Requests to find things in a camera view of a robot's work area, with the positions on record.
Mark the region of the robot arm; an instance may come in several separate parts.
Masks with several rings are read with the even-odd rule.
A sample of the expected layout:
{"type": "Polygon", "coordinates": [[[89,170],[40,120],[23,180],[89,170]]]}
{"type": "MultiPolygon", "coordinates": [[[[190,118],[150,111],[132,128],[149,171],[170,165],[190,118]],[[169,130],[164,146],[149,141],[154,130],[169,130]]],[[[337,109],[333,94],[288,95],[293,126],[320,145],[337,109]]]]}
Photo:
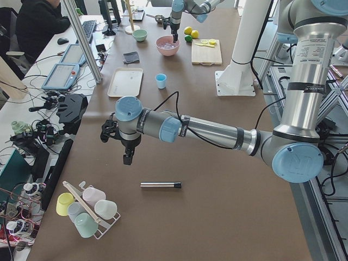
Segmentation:
{"type": "Polygon", "coordinates": [[[280,2],[278,39],[296,41],[297,45],[281,122],[272,132],[152,110],[144,108],[138,98],[124,96],[103,124],[101,140],[120,140],[125,147],[123,162],[130,165],[144,134],[164,142],[174,142],[179,136],[197,137],[220,148],[257,156],[288,182],[309,181],[324,165],[315,128],[334,43],[346,30],[347,1],[280,2]]]}
{"type": "Polygon", "coordinates": [[[223,0],[208,0],[198,5],[195,1],[192,0],[174,0],[172,1],[170,16],[163,18],[163,28],[166,29],[167,26],[170,26],[171,34],[173,36],[173,42],[175,43],[178,41],[177,31],[180,28],[182,13],[191,14],[200,23],[203,23],[206,20],[208,14],[222,2],[223,0]]]}

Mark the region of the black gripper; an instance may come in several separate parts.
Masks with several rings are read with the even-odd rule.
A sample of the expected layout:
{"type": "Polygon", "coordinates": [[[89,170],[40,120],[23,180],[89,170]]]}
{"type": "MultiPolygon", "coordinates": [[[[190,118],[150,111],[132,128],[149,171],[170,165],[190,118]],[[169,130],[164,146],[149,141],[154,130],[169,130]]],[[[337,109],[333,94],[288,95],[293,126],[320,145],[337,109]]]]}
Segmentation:
{"type": "Polygon", "coordinates": [[[181,23],[181,18],[167,17],[167,18],[163,18],[162,20],[162,25],[164,30],[167,27],[171,28],[173,43],[178,41],[177,31],[179,30],[180,23],[181,23]]]}
{"type": "Polygon", "coordinates": [[[123,163],[131,164],[133,160],[133,155],[135,153],[135,148],[141,142],[141,135],[139,133],[131,134],[130,136],[122,134],[119,130],[117,121],[113,120],[114,114],[115,113],[111,113],[109,118],[102,125],[100,139],[102,142],[107,142],[109,138],[120,140],[125,147],[123,163]]]}

